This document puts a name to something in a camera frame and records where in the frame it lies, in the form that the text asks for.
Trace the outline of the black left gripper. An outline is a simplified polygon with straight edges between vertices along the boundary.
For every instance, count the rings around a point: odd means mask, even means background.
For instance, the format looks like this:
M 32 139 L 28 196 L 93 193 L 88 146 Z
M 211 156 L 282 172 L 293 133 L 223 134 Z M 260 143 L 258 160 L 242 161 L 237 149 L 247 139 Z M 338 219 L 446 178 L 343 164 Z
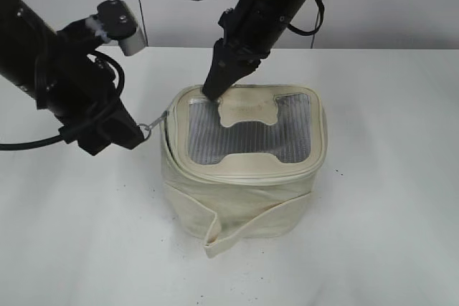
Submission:
M 110 144 L 134 149 L 143 131 L 120 100 L 124 71 L 98 51 L 103 32 L 75 21 L 58 32 L 39 29 L 40 52 L 35 59 L 35 102 L 61 122 L 61 141 L 77 141 L 96 156 Z

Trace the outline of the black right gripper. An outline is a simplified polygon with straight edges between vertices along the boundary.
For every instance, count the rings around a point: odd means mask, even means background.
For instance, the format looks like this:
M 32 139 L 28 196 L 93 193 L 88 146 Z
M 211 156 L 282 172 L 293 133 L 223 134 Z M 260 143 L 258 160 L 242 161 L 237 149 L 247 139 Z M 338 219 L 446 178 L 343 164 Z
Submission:
M 293 18 L 293 0 L 239 0 L 220 17 L 223 37 L 213 47 L 212 63 L 202 87 L 207 99 L 222 96 L 252 74 Z

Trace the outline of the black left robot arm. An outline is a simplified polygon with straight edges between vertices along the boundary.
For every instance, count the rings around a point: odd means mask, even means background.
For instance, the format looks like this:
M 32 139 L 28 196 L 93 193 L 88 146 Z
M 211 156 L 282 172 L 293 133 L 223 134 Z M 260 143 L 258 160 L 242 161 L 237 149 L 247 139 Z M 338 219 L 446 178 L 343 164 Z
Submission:
M 145 140 L 120 97 L 126 75 L 98 51 L 115 41 L 129 57 L 146 47 L 122 0 L 100 3 L 95 14 L 54 31 L 23 0 L 1 0 L 1 76 L 62 124 L 51 138 L 1 145 L 21 151 L 76 142 L 92 156 L 111 144 L 132 150 Z

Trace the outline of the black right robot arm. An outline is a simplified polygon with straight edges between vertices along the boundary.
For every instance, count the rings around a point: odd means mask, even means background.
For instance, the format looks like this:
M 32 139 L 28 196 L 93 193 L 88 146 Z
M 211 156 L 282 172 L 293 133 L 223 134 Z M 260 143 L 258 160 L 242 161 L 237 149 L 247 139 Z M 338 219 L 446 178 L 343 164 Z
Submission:
M 314 0 L 319 19 L 324 19 L 322 0 Z M 318 27 L 301 30 L 291 24 L 306 0 L 239 0 L 224 12 L 219 25 L 222 38 L 213 48 L 212 63 L 202 87 L 204 96 L 214 101 L 238 80 L 251 75 L 266 59 L 285 30 L 303 37 L 312 36 Z

